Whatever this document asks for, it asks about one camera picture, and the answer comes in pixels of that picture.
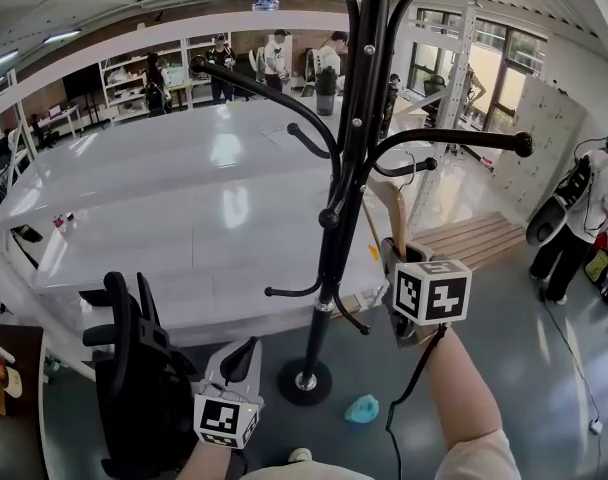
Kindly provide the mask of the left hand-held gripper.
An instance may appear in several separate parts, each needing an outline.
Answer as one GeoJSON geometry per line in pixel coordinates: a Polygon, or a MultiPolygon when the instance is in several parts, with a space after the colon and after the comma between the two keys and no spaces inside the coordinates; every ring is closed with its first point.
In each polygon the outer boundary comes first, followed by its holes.
{"type": "Polygon", "coordinates": [[[200,442],[242,450],[256,429],[264,400],[258,394],[263,346],[258,337],[232,342],[213,354],[194,385],[193,427],[200,442]],[[232,389],[230,384],[242,388],[232,389]]]}

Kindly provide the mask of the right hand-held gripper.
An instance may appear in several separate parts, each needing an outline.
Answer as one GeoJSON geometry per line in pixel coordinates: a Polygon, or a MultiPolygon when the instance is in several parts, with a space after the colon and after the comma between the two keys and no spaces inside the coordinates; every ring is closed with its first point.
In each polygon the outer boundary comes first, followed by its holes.
{"type": "Polygon", "coordinates": [[[393,238],[381,242],[382,267],[391,285],[387,308],[400,347],[417,343],[418,329],[430,331],[468,316],[472,270],[459,260],[432,260],[436,255],[422,245],[408,245],[409,263],[402,263],[393,238]]]}

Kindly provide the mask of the wooden hanger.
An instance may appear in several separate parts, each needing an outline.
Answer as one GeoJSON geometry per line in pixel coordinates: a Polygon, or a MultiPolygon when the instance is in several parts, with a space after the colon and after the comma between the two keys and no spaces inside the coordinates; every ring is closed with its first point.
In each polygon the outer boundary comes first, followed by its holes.
{"type": "Polygon", "coordinates": [[[407,204],[403,193],[407,186],[410,186],[414,181],[415,174],[407,174],[401,176],[401,181],[395,181],[393,177],[387,177],[378,173],[375,169],[369,174],[366,187],[373,193],[377,200],[383,204],[387,211],[390,224],[390,235],[395,246],[399,250],[402,263],[407,261],[407,246],[419,245],[410,240],[407,236],[407,204]]]}

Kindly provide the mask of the black coat rack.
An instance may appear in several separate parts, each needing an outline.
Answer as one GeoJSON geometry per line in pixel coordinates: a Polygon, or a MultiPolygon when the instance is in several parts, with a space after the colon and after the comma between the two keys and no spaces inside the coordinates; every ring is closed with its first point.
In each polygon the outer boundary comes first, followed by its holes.
{"type": "Polygon", "coordinates": [[[377,162],[393,147],[434,140],[441,143],[495,147],[520,157],[533,153],[533,138],[526,132],[506,135],[452,129],[415,129],[390,138],[379,137],[384,102],[399,26],[415,0],[345,0],[349,18],[349,54],[339,129],[332,133],[310,109],[294,98],[262,85],[228,68],[210,63],[203,56],[191,60],[190,68],[263,96],[307,120],[320,134],[326,147],[319,149],[307,138],[302,143],[320,158],[331,162],[328,204],[318,221],[323,228],[318,273],[315,283],[304,290],[268,287],[267,296],[299,298],[318,296],[312,313],[304,358],[287,362],[277,385],[281,395],[296,406],[323,402],[332,388],[329,369],[319,355],[333,311],[345,310],[340,300],[340,283],[358,222],[367,178],[377,162]]]}

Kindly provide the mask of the person's left forearm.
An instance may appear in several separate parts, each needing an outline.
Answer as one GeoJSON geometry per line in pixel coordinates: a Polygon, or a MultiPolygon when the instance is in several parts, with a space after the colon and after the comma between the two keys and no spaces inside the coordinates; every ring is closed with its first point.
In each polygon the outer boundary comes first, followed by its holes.
{"type": "Polygon", "coordinates": [[[232,450],[198,441],[176,480],[225,480],[232,450]]]}

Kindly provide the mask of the wooden slatted pallet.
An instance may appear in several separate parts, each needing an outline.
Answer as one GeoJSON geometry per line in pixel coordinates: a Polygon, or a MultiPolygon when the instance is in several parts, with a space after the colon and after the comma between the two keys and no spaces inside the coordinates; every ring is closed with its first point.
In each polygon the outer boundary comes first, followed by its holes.
{"type": "Polygon", "coordinates": [[[418,232],[412,240],[476,270],[506,257],[525,236],[523,226],[493,212],[418,232]]]}

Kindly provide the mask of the black office chair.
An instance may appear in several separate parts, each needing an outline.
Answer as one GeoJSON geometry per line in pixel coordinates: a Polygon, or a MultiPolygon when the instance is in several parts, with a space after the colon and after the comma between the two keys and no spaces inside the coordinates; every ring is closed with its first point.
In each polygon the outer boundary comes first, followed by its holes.
{"type": "Polygon", "coordinates": [[[83,333],[87,347],[114,347],[94,366],[109,453],[101,465],[113,480],[155,480],[180,470],[197,442],[190,383],[196,370],[170,343],[141,273],[138,298],[119,272],[107,273],[103,283],[113,322],[83,333]]]}

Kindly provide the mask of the blue cloth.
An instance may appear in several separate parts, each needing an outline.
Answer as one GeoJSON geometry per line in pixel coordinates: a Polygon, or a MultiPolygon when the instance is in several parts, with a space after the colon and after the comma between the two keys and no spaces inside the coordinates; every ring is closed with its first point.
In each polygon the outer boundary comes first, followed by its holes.
{"type": "Polygon", "coordinates": [[[347,422],[355,424],[369,424],[379,415],[379,401],[370,394],[358,397],[344,413],[347,422]]]}

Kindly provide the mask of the grey backpack device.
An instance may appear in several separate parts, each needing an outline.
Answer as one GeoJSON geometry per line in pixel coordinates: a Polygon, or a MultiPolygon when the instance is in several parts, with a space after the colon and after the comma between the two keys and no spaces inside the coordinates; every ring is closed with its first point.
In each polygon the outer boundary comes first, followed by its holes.
{"type": "Polygon", "coordinates": [[[542,247],[561,231],[570,211],[588,195],[593,178],[590,159],[584,156],[577,160],[531,217],[525,232],[529,245],[542,247]]]}

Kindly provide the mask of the sheet of paper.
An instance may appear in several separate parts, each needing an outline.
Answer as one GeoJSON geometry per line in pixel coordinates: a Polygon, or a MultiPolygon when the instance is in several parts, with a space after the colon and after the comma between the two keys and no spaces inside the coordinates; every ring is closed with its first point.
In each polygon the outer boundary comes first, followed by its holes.
{"type": "Polygon", "coordinates": [[[285,124],[261,127],[261,133],[276,147],[284,151],[305,151],[297,137],[288,133],[285,124]]]}

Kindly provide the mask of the yellow green bag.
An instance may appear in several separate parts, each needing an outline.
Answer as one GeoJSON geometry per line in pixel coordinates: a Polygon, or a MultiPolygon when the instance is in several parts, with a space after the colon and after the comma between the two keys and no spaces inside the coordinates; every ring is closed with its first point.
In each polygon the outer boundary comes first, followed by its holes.
{"type": "Polygon", "coordinates": [[[600,285],[608,273],[608,247],[592,249],[585,261],[584,272],[594,285],[600,285]]]}

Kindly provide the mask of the white pot with flowers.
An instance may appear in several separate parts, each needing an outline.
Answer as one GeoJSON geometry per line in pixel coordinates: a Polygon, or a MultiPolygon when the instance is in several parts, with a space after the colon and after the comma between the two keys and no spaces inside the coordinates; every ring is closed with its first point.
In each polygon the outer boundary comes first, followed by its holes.
{"type": "Polygon", "coordinates": [[[23,394],[20,373],[13,367],[15,357],[0,346],[0,389],[10,397],[18,399],[23,394]]]}

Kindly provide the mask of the dark desk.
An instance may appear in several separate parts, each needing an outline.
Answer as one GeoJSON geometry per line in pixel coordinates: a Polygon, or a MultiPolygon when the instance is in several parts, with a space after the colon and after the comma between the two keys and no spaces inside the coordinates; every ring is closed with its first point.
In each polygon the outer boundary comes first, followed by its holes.
{"type": "Polygon", "coordinates": [[[0,415],[0,480],[48,480],[43,449],[43,329],[0,324],[0,346],[15,358],[18,398],[0,415]]]}

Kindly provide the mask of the small white shelf unit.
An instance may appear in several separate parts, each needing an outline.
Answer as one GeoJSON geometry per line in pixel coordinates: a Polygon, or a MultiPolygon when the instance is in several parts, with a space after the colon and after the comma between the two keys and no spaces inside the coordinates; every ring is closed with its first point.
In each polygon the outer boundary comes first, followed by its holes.
{"type": "Polygon", "coordinates": [[[165,77],[172,110],[189,104],[188,42],[174,40],[129,51],[98,62],[106,109],[112,125],[148,115],[145,88],[148,84],[147,57],[158,55],[158,67],[165,77]]]}

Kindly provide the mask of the black monitor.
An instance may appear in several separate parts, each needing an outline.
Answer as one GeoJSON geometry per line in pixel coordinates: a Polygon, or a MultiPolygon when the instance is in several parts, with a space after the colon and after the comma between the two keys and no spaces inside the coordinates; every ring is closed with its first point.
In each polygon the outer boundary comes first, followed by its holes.
{"type": "Polygon", "coordinates": [[[69,102],[83,98],[96,106],[95,94],[102,90],[100,69],[97,64],[70,73],[62,78],[65,94],[69,102]]]}

